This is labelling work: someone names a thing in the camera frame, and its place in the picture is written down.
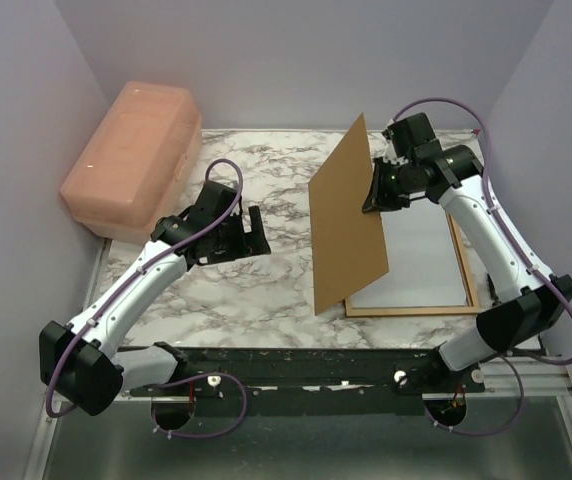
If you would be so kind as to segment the brown wooden picture frame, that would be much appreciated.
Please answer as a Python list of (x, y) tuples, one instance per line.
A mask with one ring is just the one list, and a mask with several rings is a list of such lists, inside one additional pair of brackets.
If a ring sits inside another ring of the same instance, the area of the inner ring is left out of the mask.
[(418, 308), (365, 308), (358, 309), (350, 304), (350, 297), (345, 300), (346, 315), (349, 317), (403, 317), (403, 316), (453, 316), (453, 315), (471, 315), (481, 310), (481, 304), (475, 286), (474, 276), (468, 260), (468, 255), (462, 240), (462, 234), (459, 227), (447, 215), (448, 224), (451, 230), (453, 244), (459, 262), (460, 273), (464, 280), (467, 301), (466, 306), (454, 307), (418, 307)]

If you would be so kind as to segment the photo of white building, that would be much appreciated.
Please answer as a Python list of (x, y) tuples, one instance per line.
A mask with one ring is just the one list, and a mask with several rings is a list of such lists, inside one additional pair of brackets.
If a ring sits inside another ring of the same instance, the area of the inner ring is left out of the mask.
[(468, 304), (445, 211), (430, 202), (381, 215), (389, 272), (350, 297), (365, 308)]

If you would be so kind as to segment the black mounting base rail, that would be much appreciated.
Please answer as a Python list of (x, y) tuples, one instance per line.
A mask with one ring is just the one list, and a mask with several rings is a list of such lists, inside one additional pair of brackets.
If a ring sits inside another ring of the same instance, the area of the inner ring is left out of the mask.
[(163, 413), (190, 402), (196, 414), (231, 417), (422, 414), (430, 398), (446, 400), (461, 388), (482, 393), (472, 374), (438, 366), (428, 349), (171, 348), (179, 365), (172, 387), (144, 386)]

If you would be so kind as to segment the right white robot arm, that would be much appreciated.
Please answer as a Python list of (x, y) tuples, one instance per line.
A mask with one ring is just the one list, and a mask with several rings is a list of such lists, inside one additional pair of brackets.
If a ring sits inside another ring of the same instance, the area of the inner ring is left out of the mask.
[(463, 231), (499, 301), (478, 314), (474, 326), (440, 345), (436, 361), (427, 365), (428, 384), (446, 392), (460, 383), (462, 370), (554, 326), (572, 299), (572, 277), (554, 274), (514, 224), (501, 218), (500, 202), (469, 147), (443, 148), (423, 113), (389, 124), (383, 135), (400, 161), (374, 159), (363, 213), (400, 211), (423, 194)]

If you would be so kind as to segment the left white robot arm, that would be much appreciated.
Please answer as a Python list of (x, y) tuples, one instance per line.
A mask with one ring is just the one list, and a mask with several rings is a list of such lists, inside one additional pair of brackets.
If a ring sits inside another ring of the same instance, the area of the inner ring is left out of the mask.
[(47, 395), (59, 394), (90, 416), (123, 391), (156, 385), (180, 393), (188, 372), (173, 349), (153, 345), (123, 351), (126, 334), (148, 307), (194, 266), (268, 255), (261, 211), (243, 207), (241, 192), (212, 180), (196, 202), (161, 218), (134, 263), (94, 303), (39, 335), (40, 378)]

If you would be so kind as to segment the pink translucent plastic storage box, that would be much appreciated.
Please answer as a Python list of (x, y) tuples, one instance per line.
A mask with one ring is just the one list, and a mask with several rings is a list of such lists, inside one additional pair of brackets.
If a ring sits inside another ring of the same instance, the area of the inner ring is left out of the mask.
[(175, 211), (202, 144), (202, 115), (187, 89), (131, 81), (60, 193), (97, 236), (142, 245)]

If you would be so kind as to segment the brown fibreboard backing board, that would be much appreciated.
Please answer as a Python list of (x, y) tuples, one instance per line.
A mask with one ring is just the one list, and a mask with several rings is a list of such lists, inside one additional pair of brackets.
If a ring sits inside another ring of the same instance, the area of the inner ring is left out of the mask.
[(366, 123), (359, 115), (308, 182), (317, 315), (389, 272), (381, 217), (362, 212), (372, 174)]

